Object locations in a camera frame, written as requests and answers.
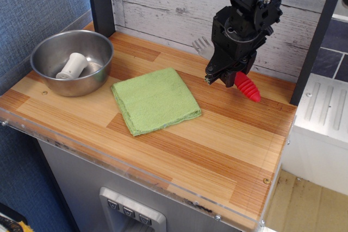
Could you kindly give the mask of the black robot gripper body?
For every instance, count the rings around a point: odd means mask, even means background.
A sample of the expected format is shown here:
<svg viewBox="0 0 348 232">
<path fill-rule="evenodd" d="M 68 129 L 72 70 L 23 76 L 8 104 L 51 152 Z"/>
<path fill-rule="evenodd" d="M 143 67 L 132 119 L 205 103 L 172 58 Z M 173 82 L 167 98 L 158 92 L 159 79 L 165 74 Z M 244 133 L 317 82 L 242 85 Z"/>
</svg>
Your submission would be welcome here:
<svg viewBox="0 0 348 232">
<path fill-rule="evenodd" d="M 252 31 L 240 36 L 231 22 L 232 7 L 224 7 L 213 18 L 212 42 L 214 54 L 206 67 L 205 81 L 209 84 L 220 79 L 225 70 L 240 72 L 239 58 L 257 49 L 266 42 L 268 31 Z"/>
</svg>

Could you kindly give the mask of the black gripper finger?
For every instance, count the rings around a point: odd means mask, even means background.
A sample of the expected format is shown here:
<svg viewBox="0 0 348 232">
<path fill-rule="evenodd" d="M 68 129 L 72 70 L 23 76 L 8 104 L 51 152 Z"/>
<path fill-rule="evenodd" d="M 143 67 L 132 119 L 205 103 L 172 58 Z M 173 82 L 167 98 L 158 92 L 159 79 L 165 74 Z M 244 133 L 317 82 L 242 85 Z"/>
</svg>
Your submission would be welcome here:
<svg viewBox="0 0 348 232">
<path fill-rule="evenodd" d="M 221 81 L 226 87 L 232 87 L 236 78 L 237 71 L 225 70 L 220 76 Z"/>
<path fill-rule="evenodd" d="M 250 72 L 251 67 L 255 62 L 256 55 L 256 52 L 251 52 L 248 55 L 244 55 L 243 57 L 239 58 L 240 72 L 244 74 L 248 74 Z"/>
</svg>

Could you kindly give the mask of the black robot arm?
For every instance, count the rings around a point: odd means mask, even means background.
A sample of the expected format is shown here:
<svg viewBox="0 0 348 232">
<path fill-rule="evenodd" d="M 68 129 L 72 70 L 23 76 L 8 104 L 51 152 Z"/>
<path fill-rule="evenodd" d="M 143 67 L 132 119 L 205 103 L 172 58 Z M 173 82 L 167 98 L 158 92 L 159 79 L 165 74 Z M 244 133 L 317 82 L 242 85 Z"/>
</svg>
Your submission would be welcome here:
<svg viewBox="0 0 348 232">
<path fill-rule="evenodd" d="M 237 72 L 248 74 L 257 49 L 274 31 L 283 12 L 281 0 L 230 0 L 213 18 L 211 41 L 214 53 L 206 67 L 205 80 L 221 79 L 232 87 Z"/>
</svg>

